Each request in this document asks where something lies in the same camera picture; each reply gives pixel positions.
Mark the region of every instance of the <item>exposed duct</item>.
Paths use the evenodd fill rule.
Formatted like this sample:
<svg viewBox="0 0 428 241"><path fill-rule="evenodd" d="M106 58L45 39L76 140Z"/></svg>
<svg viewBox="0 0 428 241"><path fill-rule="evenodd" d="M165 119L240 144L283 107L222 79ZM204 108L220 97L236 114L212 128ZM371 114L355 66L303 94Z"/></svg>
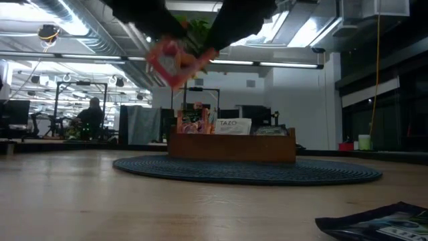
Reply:
<svg viewBox="0 0 428 241"><path fill-rule="evenodd" d="M88 39L79 39L95 54L105 56L126 55L125 51L112 39L96 18L76 0L27 0L39 9L56 16L55 22L70 34L73 31L85 34ZM151 76L140 70L132 62L115 65L122 69L138 87L153 86Z"/></svg>

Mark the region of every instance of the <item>wooden tray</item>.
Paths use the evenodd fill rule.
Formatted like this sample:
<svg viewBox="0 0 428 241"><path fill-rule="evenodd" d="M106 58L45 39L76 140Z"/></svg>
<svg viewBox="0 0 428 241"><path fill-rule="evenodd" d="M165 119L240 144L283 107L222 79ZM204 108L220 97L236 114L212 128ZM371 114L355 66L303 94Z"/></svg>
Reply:
<svg viewBox="0 0 428 241"><path fill-rule="evenodd" d="M296 132L290 136L198 135L177 134L169 137L171 157L222 160L296 162Z"/></svg>

